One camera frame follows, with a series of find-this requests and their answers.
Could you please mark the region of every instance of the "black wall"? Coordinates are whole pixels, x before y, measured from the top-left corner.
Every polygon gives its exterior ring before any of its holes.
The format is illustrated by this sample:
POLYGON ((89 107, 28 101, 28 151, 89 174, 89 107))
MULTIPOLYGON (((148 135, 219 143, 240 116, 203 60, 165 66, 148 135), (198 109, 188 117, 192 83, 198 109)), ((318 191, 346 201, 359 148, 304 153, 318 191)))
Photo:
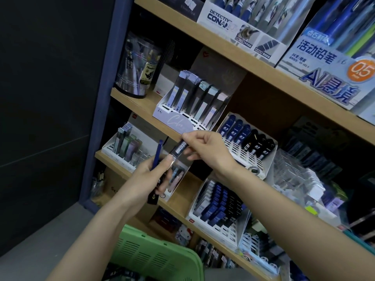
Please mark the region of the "black wall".
POLYGON ((0 255, 78 200, 114 0, 0 0, 0 255))

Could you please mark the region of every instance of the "round sticker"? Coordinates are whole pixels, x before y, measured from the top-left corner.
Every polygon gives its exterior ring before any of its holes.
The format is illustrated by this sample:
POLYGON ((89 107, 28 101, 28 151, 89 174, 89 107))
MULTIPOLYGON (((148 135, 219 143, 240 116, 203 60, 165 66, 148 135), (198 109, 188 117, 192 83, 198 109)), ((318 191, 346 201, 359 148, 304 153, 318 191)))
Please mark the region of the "round sticker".
POLYGON ((368 59, 358 60, 348 68, 347 76, 353 82, 363 82, 375 73, 375 62, 368 59))

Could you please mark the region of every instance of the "hello kitty figure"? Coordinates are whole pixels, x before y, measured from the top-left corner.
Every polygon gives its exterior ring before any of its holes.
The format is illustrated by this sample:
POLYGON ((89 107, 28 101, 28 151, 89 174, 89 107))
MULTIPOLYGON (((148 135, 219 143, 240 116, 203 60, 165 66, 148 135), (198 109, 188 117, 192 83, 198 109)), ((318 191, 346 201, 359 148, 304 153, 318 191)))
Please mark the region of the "hello kitty figure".
POLYGON ((181 225, 178 232, 176 233, 176 240, 179 241, 180 245, 187 246, 191 237, 193 236, 193 231, 190 230, 187 226, 181 225))

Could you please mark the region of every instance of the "green plastic basket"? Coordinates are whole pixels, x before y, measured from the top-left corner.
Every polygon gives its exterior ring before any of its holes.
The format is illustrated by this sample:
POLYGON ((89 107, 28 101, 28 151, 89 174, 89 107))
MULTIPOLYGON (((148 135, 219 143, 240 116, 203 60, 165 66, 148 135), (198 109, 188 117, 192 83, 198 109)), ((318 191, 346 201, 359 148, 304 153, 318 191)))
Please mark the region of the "green plastic basket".
POLYGON ((122 229, 111 262, 161 281, 204 281, 202 262, 193 250, 129 225, 122 229))

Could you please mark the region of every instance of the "black box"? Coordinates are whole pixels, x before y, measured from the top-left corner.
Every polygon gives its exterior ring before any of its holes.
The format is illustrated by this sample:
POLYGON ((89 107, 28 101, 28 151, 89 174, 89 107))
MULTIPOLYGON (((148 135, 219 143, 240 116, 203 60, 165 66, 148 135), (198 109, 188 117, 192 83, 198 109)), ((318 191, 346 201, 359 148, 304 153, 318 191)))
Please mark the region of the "black box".
POLYGON ((201 13, 203 4, 204 4, 204 2, 202 2, 201 0, 159 0, 159 1, 171 7, 172 9, 178 11, 179 13, 183 14, 185 17, 192 19, 194 22, 198 20, 199 14, 201 13))

